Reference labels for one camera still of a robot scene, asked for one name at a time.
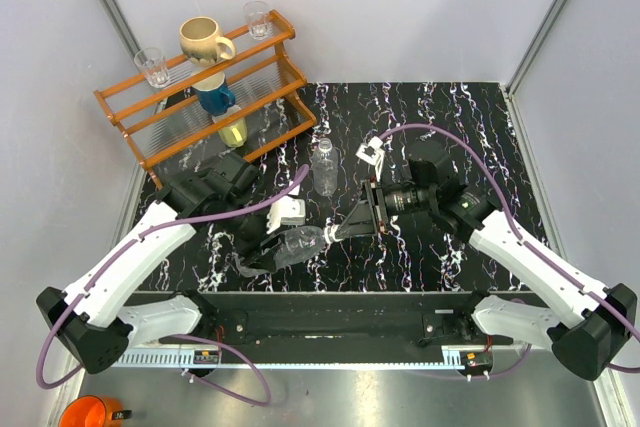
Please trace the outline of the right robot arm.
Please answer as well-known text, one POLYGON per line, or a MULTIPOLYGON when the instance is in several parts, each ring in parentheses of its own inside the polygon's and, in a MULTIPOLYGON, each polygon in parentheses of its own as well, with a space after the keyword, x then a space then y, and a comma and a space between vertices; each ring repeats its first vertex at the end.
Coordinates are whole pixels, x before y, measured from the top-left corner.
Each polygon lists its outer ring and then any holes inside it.
POLYGON ((408 182, 381 185, 371 178, 363 194, 325 238, 376 236, 394 216, 426 213, 442 231, 505 267, 542 301, 535 307, 480 293, 454 318, 454 331, 466 343, 502 336, 551 351, 576 376, 594 381, 632 336, 637 295, 619 283, 608 287, 567 263, 487 194, 460 182, 448 152, 435 141, 408 150, 408 182))

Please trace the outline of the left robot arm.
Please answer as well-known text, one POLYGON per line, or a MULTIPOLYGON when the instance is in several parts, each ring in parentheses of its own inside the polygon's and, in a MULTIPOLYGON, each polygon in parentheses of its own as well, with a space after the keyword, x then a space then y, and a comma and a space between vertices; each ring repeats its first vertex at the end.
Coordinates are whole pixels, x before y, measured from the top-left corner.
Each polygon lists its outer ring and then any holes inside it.
POLYGON ((257 247, 266 235, 265 216, 232 213, 261 186, 259 169, 235 153, 178 174, 98 265, 66 288, 47 287, 38 295, 39 311, 81 368, 100 373, 128 348, 164 337, 186 335, 196 343, 220 337, 217 308, 195 291, 146 305, 125 304, 156 267, 195 236, 194 217, 220 214, 242 247, 257 247))

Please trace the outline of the white bottle cap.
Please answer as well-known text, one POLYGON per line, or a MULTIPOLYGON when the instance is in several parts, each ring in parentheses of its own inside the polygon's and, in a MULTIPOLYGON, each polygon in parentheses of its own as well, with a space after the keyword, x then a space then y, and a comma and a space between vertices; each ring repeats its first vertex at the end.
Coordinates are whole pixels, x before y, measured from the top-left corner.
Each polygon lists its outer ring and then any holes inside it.
POLYGON ((323 231, 323 236, 324 236, 325 243, 327 245, 342 241, 342 238, 339 236, 338 225, 325 227, 323 231))

